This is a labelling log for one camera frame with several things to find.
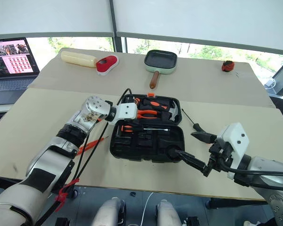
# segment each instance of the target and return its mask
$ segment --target laptop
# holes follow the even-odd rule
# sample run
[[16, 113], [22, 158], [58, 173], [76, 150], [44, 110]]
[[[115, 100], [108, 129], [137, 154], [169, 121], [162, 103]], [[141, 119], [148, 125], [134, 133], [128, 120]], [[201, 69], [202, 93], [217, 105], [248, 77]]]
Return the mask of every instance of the laptop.
[[38, 76], [26, 38], [0, 40], [0, 105], [14, 104]]

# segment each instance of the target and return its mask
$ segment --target window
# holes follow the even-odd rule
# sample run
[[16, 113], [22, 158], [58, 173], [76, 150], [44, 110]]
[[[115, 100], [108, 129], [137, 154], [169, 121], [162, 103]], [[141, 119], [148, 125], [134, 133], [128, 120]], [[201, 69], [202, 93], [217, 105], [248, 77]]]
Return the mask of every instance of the window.
[[109, 37], [49, 37], [27, 38], [33, 56], [41, 70], [63, 47], [112, 51]]
[[279, 54], [190, 43], [127, 38], [127, 49], [128, 53], [147, 54], [151, 49], [160, 49], [185, 58], [247, 62], [262, 84], [283, 65], [283, 55]]

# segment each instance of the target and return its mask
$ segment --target laptop screen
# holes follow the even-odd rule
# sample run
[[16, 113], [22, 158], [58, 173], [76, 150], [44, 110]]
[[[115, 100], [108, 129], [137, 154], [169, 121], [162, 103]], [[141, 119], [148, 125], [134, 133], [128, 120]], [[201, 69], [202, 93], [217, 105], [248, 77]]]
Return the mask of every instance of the laptop screen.
[[0, 79], [35, 77], [39, 72], [26, 38], [0, 40]]

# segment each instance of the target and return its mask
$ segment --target red object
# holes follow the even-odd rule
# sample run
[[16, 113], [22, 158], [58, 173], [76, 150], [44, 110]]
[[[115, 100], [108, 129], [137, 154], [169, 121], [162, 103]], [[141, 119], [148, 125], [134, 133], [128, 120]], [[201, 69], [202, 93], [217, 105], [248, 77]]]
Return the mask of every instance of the red object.
[[153, 97], [153, 98], [155, 98], [155, 93], [148, 93], [147, 96], [148, 96], [148, 97]]
[[134, 98], [134, 103], [136, 104], [136, 105], [138, 105], [139, 103], [140, 103], [140, 99], [139, 98]]
[[[98, 142], [98, 140], [95, 140], [95, 141], [92, 141], [92, 142], [88, 143], [88, 144], [86, 145], [85, 151], [87, 151], [87, 150], [89, 150], [90, 148], [94, 147], [97, 142]], [[84, 146], [79, 148], [79, 152], [76, 154], [77, 156], [80, 155], [80, 154], [82, 154], [83, 148], [84, 148]]]
[[109, 55], [96, 63], [96, 71], [99, 75], [108, 74], [112, 68], [118, 64], [118, 57], [115, 55]]
[[153, 110], [138, 110], [137, 111], [137, 118], [138, 119], [157, 119], [157, 117], [146, 117], [146, 116], [143, 116], [143, 114], [158, 115], [158, 112], [157, 111], [153, 111]]
[[151, 105], [153, 107], [153, 109], [155, 109], [155, 110], [164, 111], [164, 112], [169, 111], [168, 106], [161, 105], [160, 103], [155, 102], [155, 101], [149, 101], [149, 100], [145, 99], [143, 101], [143, 103], [144, 103], [144, 105]]
[[224, 72], [230, 72], [234, 69], [235, 63], [231, 60], [224, 61], [221, 67], [221, 70]]
[[121, 127], [121, 131], [122, 131], [122, 132], [129, 132], [129, 133], [132, 133], [133, 130], [130, 130], [130, 128], [132, 128], [132, 126], [122, 126], [122, 127]]
[[75, 183], [79, 182], [80, 179], [79, 178], [76, 178], [72, 181], [70, 181], [69, 184], [65, 185], [64, 187], [62, 187], [59, 192], [58, 192], [58, 195], [56, 196], [55, 200], [60, 202], [61, 204], [58, 206], [58, 208], [55, 210], [55, 212], [58, 212], [65, 204], [65, 201], [66, 201], [66, 198], [67, 198], [67, 195], [68, 193], [67, 192], [63, 192], [63, 190], [71, 185], [74, 185]]

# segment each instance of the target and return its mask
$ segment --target white bottle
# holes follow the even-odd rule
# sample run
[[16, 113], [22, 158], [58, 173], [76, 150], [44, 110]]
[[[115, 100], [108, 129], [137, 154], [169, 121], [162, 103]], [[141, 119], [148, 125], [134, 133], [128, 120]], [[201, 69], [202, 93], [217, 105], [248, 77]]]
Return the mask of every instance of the white bottle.
[[69, 51], [62, 51], [61, 59], [67, 63], [86, 67], [96, 67], [96, 62], [98, 61], [95, 56]]

